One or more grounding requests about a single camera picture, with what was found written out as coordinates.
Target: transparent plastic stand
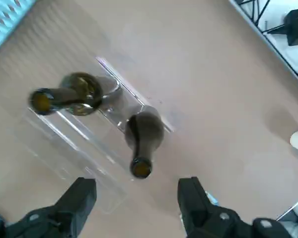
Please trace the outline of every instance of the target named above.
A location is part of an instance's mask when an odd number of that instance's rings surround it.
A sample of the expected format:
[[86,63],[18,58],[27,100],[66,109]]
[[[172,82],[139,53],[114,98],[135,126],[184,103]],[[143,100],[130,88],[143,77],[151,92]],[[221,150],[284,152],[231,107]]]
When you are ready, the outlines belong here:
[[50,119],[27,110],[14,126],[13,134],[35,157],[69,184],[78,177],[96,179],[96,206],[104,213],[111,213],[125,200],[127,193],[123,184],[97,162],[104,154],[94,150],[91,157],[90,153],[80,149],[76,143],[78,140],[74,141],[74,134],[67,137],[61,132],[64,128],[57,128]]

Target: beige floor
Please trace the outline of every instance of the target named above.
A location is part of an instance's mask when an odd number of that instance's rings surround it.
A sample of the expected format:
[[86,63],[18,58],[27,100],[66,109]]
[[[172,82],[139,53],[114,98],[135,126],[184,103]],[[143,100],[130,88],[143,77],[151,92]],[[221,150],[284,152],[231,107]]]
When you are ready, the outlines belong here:
[[[298,152],[288,143],[298,130],[298,83],[227,1],[41,0],[0,49],[0,212],[10,221],[68,186],[20,143],[28,93],[71,71],[97,73],[95,56],[176,130],[152,176],[119,178],[128,198],[110,215],[95,208],[82,237],[184,237],[176,184],[185,176],[198,176],[246,221],[275,218],[298,200]],[[127,160],[120,132],[93,121]],[[41,137],[29,141],[39,147]]]

